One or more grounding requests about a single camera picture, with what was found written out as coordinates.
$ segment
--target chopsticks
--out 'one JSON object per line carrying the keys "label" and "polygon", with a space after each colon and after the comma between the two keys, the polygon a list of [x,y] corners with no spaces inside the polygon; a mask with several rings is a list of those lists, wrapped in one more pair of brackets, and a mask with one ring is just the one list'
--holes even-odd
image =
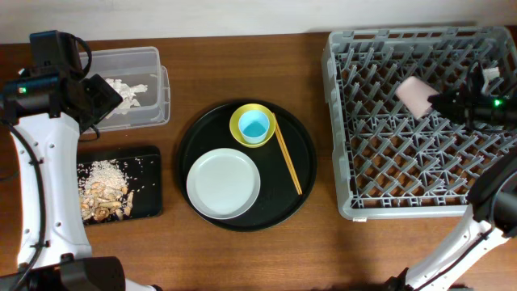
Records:
{"label": "chopsticks", "polygon": [[296,192],[298,195],[301,195],[301,186],[300,181],[298,181],[298,176],[296,175],[296,171],[294,170],[294,166],[292,165],[291,156],[288,152],[288,147],[285,145],[284,136],[282,136],[282,131],[280,130],[280,125],[278,124],[278,120],[276,119],[276,115],[273,113],[273,116],[275,116],[275,122],[276,122],[276,138],[278,139],[278,143],[280,144],[280,149],[282,150],[282,154],[284,155],[285,163],[288,166],[289,174],[291,174],[292,182],[294,183],[294,187],[296,188]]}

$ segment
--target white plate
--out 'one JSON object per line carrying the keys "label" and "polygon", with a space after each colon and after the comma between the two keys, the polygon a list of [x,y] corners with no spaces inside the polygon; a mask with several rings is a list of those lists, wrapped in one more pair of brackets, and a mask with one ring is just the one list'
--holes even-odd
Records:
{"label": "white plate", "polygon": [[259,169],[238,150],[209,151],[188,172],[188,198],[211,218],[230,219],[243,214],[257,200],[259,191]]}

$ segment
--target black tray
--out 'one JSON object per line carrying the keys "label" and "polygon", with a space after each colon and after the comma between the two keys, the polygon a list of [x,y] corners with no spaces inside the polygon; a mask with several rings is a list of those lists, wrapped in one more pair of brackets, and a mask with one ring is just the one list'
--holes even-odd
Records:
{"label": "black tray", "polygon": [[[115,159],[123,173],[136,180],[128,179],[129,191],[134,190],[133,207],[131,216],[124,215],[124,221],[155,217],[162,213],[162,156],[156,146],[145,146],[123,150],[94,151],[78,155],[78,164],[85,168],[90,167],[92,162],[100,162]],[[86,177],[87,174],[78,172],[78,179]],[[104,224],[118,221],[115,214],[110,215],[102,222],[93,218],[84,221],[85,226]]]}
{"label": "black tray", "polygon": [[[232,137],[229,119],[237,108],[247,103],[262,104],[276,114],[303,195],[296,193],[276,136],[257,149],[247,148]],[[220,148],[235,149],[246,154],[257,165],[260,173],[261,184],[257,200],[248,211],[229,220],[204,216],[192,206],[187,194],[187,176],[194,162],[208,151]],[[281,223],[304,204],[316,179],[316,152],[304,126],[283,108],[257,100],[228,103],[206,113],[187,131],[176,158],[179,186],[185,200],[202,218],[227,230],[263,230]]]}

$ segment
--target round black tray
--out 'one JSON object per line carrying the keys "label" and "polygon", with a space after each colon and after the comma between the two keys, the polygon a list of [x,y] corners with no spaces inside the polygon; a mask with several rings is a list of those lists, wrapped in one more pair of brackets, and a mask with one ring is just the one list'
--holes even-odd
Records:
{"label": "round black tray", "polygon": [[[302,195],[296,193],[276,136],[257,149],[247,148],[232,137],[229,119],[237,108],[247,103],[262,104],[276,114],[300,181]],[[260,173],[260,193],[253,206],[239,217],[228,220],[204,216],[192,206],[187,194],[187,176],[194,162],[208,151],[220,148],[235,149],[246,154],[257,165]],[[304,126],[283,108],[257,100],[227,103],[206,113],[189,128],[176,158],[176,172],[185,200],[202,218],[227,230],[263,230],[281,223],[304,204],[316,179],[316,151]]]}

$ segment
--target white wall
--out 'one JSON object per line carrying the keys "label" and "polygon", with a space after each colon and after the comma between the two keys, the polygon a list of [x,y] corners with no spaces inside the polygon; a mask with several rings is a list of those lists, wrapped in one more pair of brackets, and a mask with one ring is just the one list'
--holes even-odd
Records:
{"label": "white wall", "polygon": [[85,40],[517,24],[515,0],[0,0],[0,43],[58,29]]}

